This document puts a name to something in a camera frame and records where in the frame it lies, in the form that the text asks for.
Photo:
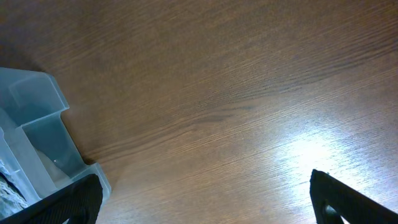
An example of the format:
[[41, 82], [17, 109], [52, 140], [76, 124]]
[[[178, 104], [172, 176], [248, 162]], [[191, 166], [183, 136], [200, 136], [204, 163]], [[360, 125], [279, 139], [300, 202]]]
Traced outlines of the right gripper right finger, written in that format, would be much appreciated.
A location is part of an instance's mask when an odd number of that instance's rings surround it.
[[397, 223], [397, 214], [329, 174], [312, 170], [310, 197], [318, 224]]

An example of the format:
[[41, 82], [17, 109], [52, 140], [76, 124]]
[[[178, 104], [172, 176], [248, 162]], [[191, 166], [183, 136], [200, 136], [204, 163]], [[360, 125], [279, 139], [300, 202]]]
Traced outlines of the light blue jeans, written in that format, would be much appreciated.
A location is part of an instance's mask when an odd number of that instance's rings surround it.
[[10, 217], [29, 206], [17, 188], [10, 172], [1, 161], [1, 219]]

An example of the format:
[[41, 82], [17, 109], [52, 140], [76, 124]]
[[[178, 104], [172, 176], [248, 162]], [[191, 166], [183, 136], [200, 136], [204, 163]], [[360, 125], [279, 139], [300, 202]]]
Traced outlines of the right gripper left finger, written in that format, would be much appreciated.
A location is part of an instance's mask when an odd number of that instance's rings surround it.
[[89, 174], [1, 220], [1, 224], [95, 224], [102, 202], [103, 188], [99, 177]]

